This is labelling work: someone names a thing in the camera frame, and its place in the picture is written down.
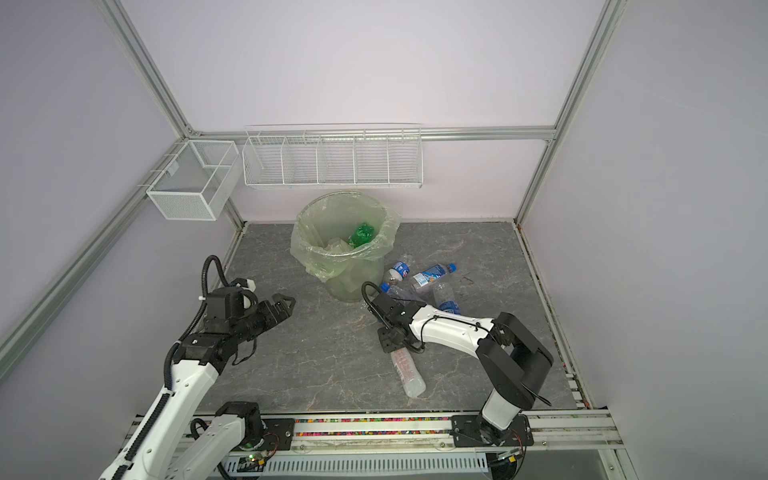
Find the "clear bottle red cap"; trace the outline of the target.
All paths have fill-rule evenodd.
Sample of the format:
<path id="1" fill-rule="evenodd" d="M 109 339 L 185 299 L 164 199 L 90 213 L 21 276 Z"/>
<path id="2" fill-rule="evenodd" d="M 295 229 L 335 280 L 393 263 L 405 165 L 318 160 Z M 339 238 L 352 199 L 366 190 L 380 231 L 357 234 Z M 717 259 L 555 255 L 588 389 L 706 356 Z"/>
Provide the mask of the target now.
<path id="1" fill-rule="evenodd" d="M 398 373 L 405 394 L 417 398 L 426 391 L 426 382 L 418 371 L 415 361 L 406 348 L 390 353 L 391 361 Z"/>

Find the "green soda bottle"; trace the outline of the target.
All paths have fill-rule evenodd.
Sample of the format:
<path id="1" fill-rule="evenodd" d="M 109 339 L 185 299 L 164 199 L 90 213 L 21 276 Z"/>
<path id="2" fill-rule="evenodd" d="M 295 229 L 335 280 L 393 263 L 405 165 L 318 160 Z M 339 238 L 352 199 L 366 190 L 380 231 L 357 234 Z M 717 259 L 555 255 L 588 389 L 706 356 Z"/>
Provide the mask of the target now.
<path id="1" fill-rule="evenodd" d="M 348 237 L 347 242 L 353 249 L 356 249 L 372 242 L 376 235 L 376 228 L 373 225 L 362 222 Z"/>

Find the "long clear bottle blue cap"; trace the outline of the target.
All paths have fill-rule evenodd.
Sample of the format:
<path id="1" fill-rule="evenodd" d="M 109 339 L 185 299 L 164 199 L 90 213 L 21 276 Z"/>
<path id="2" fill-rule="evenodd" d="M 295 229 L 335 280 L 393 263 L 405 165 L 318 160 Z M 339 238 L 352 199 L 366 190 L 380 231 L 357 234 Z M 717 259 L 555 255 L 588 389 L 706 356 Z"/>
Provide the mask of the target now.
<path id="1" fill-rule="evenodd" d="M 415 295 L 413 292 L 411 292 L 408 289 L 405 289 L 398 284 L 391 284 L 391 283 L 381 283 L 380 289 L 383 293 L 386 293 L 389 295 L 392 299 L 399 301 L 399 302 L 412 302 L 421 301 L 421 298 L 417 295 Z"/>

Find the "clear square bottle green label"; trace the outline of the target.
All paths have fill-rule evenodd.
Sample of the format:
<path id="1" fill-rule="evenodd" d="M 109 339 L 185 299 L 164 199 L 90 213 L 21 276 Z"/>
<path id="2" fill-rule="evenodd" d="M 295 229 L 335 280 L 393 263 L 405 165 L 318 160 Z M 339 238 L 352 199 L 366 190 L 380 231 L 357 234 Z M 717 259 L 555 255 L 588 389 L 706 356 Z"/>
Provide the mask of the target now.
<path id="1" fill-rule="evenodd" d="M 329 240 L 325 247 L 325 251 L 332 255 L 344 255 L 351 253 L 354 247 L 351 246 L 346 240 L 341 238 L 332 238 Z"/>

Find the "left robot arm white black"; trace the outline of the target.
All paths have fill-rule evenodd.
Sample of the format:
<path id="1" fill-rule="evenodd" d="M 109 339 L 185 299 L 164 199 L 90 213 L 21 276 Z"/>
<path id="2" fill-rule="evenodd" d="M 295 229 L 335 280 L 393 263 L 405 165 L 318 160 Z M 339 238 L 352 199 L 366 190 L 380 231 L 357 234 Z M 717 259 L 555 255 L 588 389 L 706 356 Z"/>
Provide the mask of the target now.
<path id="1" fill-rule="evenodd" d="M 236 448 L 276 448 L 255 402 L 230 401 L 198 431 L 194 414 L 238 350 L 291 317 L 295 298 L 260 300 L 233 285 L 205 294 L 190 326 L 172 345 L 163 385 L 126 446 L 103 471 L 104 479 L 205 479 Z"/>

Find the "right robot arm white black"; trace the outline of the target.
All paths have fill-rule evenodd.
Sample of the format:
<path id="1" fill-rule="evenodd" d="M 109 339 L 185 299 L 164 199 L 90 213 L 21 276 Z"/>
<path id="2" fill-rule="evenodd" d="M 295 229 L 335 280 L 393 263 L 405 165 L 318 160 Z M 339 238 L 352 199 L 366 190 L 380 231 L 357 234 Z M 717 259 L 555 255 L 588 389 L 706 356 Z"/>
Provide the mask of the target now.
<path id="1" fill-rule="evenodd" d="M 442 345 L 477 359 L 492 390 L 474 416 L 451 417 L 458 447 L 526 447 L 532 444 L 524 413 L 538 401 L 554 358 L 514 315 L 473 318 L 440 310 L 422 301 L 398 301 L 384 292 L 363 296 L 381 323 L 377 334 L 386 353 L 405 348 L 420 354 Z"/>

